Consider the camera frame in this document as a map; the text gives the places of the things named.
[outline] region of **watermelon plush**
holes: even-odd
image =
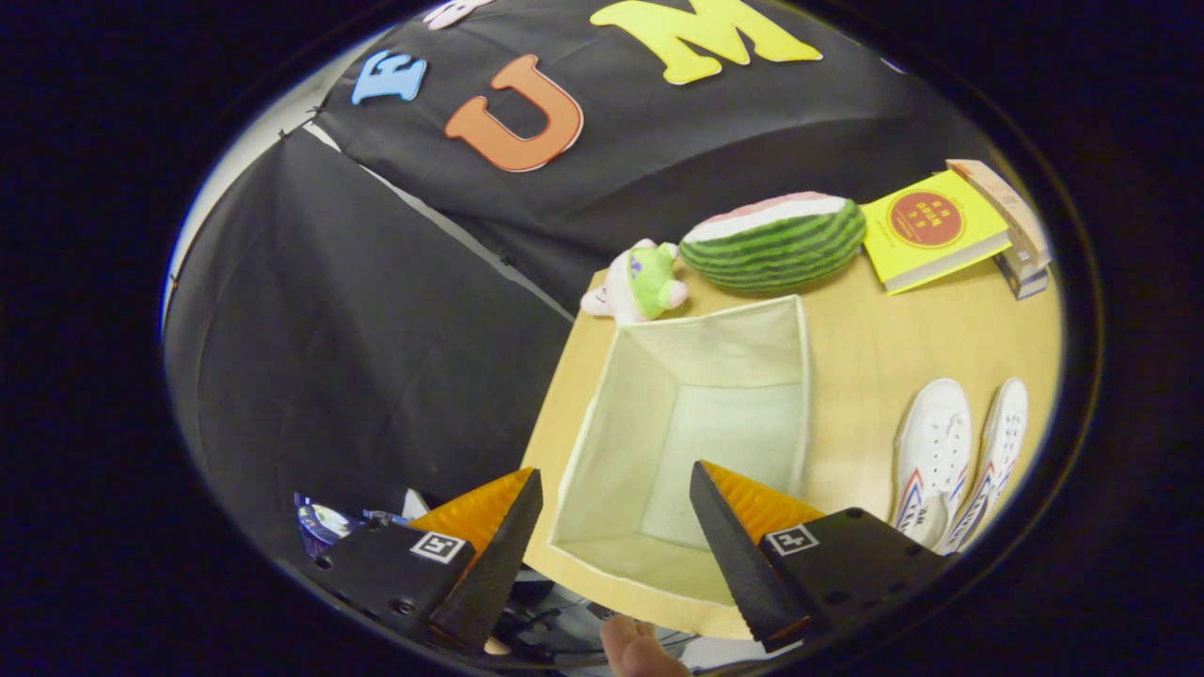
[[[843,269],[864,237],[866,214],[852,200],[793,193],[700,223],[680,253],[716,287],[780,292]]]

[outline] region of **white sneaker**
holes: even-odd
[[[934,548],[966,498],[970,463],[970,405],[961,384],[938,378],[911,404],[895,440],[898,493],[892,524]]]
[[[999,387],[982,428],[982,460],[974,491],[954,528],[940,540],[937,554],[957,552],[978,529],[982,517],[999,501],[1011,470],[1016,466],[1020,447],[1028,424],[1028,390],[1025,382],[1009,378]]]

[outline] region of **wooden table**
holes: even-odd
[[[675,269],[690,288],[690,300],[665,318],[701,316],[767,298],[724,293],[681,260]],[[601,284],[604,275],[595,275],[591,288]],[[814,358],[814,441],[808,451],[803,500],[824,512],[860,506],[890,519],[896,483],[893,440],[915,393],[934,378],[958,381],[969,398],[978,437],[996,389],[1019,376],[1028,388],[1029,423],[999,505],[1007,502],[1040,447],[1058,389],[1062,306],[1055,275],[1050,275],[1049,289],[1016,301],[995,263],[985,260],[911,292],[886,296],[869,259],[858,254],[834,278],[796,292],[807,312]],[[620,613],[674,630],[748,638],[734,607],[716,611],[714,605],[704,607],[647,588],[635,589],[598,576],[547,544],[556,490],[614,332],[610,318],[583,314],[568,336],[523,461],[541,469],[544,491],[544,510],[525,561]],[[974,454],[979,451],[976,443]],[[978,534],[992,518],[986,516]]]

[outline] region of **white storage box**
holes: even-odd
[[[810,360],[797,295],[620,328],[549,546],[604,576],[731,605],[690,504],[706,459],[799,496]]]

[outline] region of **letter m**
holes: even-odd
[[[685,42],[740,65],[750,63],[740,33],[752,41],[759,57],[771,61],[822,58],[814,47],[799,42],[740,0],[690,0],[690,4],[695,13],[642,0],[624,0],[595,12],[590,23],[616,25],[633,35],[665,61],[665,80],[673,84],[702,80],[722,70],[718,59],[696,54]]]

